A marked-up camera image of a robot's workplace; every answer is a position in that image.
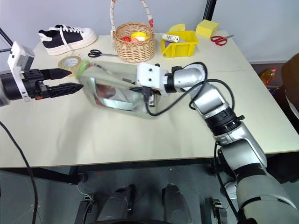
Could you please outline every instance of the white shoelace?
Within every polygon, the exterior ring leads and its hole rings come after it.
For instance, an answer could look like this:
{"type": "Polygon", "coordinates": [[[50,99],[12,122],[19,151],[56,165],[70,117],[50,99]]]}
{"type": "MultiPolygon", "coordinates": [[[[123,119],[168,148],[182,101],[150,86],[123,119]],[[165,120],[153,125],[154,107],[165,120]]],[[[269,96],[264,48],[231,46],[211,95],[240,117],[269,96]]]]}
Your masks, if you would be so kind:
{"type": "Polygon", "coordinates": [[[62,42],[64,43],[64,45],[67,47],[68,51],[70,52],[72,49],[70,48],[70,46],[68,45],[68,43],[66,42],[65,38],[64,38],[64,34],[63,32],[74,32],[74,33],[80,33],[83,32],[83,29],[80,27],[67,27],[64,24],[61,24],[60,28],[57,27],[50,27],[49,30],[57,30],[60,33],[62,42]]]}

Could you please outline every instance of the cooking oil bottle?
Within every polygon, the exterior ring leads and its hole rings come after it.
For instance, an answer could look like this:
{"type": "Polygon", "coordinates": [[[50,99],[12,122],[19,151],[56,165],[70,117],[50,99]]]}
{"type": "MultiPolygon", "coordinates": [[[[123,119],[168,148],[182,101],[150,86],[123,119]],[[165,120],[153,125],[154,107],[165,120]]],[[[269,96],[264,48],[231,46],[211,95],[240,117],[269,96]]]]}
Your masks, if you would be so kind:
{"type": "Polygon", "coordinates": [[[270,83],[274,80],[276,68],[268,69],[264,71],[260,78],[265,85],[270,85],[270,83]]]}

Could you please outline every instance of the red-handled scissors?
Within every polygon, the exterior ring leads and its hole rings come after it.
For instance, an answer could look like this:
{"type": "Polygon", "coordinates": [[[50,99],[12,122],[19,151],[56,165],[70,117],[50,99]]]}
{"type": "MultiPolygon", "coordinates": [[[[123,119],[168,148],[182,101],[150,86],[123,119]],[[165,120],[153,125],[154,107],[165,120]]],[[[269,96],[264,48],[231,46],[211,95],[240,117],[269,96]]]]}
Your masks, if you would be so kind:
{"type": "Polygon", "coordinates": [[[223,46],[228,42],[228,38],[232,37],[234,35],[229,35],[229,36],[212,36],[211,41],[215,42],[215,44],[219,46],[223,46]]]}

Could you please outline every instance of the wicker basket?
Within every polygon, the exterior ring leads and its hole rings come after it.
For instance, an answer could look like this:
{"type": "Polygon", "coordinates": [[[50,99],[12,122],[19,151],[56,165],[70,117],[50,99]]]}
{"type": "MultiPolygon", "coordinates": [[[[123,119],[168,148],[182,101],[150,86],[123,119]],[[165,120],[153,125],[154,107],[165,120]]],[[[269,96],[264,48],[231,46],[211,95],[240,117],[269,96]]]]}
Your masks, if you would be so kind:
{"type": "Polygon", "coordinates": [[[150,27],[143,23],[129,22],[121,25],[115,30],[114,24],[114,5],[116,0],[111,0],[110,5],[110,20],[111,20],[111,35],[113,38],[114,48],[120,58],[126,62],[145,62],[151,59],[155,52],[155,35],[153,31],[153,19],[150,14],[149,8],[144,0],[140,0],[147,12],[150,27]],[[131,36],[133,32],[145,32],[149,39],[137,43],[130,43],[122,41],[124,36],[131,36]]]}

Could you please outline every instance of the tape roll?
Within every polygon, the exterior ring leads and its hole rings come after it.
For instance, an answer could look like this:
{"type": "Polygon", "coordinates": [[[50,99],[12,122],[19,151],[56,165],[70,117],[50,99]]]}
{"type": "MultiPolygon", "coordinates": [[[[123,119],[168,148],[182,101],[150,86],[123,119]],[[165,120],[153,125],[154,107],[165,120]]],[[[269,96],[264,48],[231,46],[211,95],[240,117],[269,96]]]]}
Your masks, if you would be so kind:
{"type": "Polygon", "coordinates": [[[75,77],[80,68],[81,63],[82,59],[79,56],[68,56],[61,59],[58,62],[58,67],[60,69],[70,71],[71,75],[69,75],[68,77],[75,77]]]}

